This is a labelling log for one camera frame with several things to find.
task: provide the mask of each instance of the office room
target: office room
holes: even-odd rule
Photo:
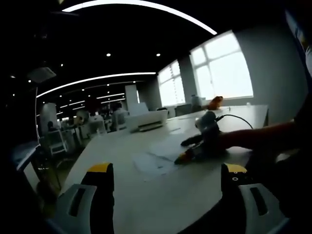
[[[4,112],[7,168],[21,184],[12,192],[25,194],[16,205],[43,222],[27,227],[298,230],[299,182],[285,180],[305,176],[312,88],[299,8],[50,0],[25,10],[10,29]]]

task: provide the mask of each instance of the black cable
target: black cable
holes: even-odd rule
[[[222,115],[222,116],[220,116],[220,117],[217,117],[217,118],[215,119],[216,122],[218,122],[219,120],[223,119],[225,116],[233,116],[233,117],[239,118],[239,119],[241,119],[242,121],[245,121],[252,129],[254,129],[254,128],[252,127],[252,125],[251,125],[247,120],[243,119],[242,117],[235,116],[235,115],[230,115],[230,114],[226,114],[226,115]]]

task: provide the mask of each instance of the table surface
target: table surface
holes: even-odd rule
[[[250,151],[232,147],[226,158],[191,163],[146,182],[134,166],[133,154],[146,152],[153,143],[170,134],[186,133],[193,136],[199,133],[194,122],[195,118],[204,113],[171,118],[165,126],[144,133],[130,134],[122,130],[96,136],[71,169],[62,192],[72,184],[80,183],[86,171],[94,164],[111,162],[115,180],[115,233],[178,233],[221,199],[221,164],[227,162],[244,166]],[[217,116],[237,115],[246,119],[254,128],[261,128],[266,121],[268,106],[221,107],[215,113]],[[224,117],[218,125],[224,132],[250,128],[235,117]]]

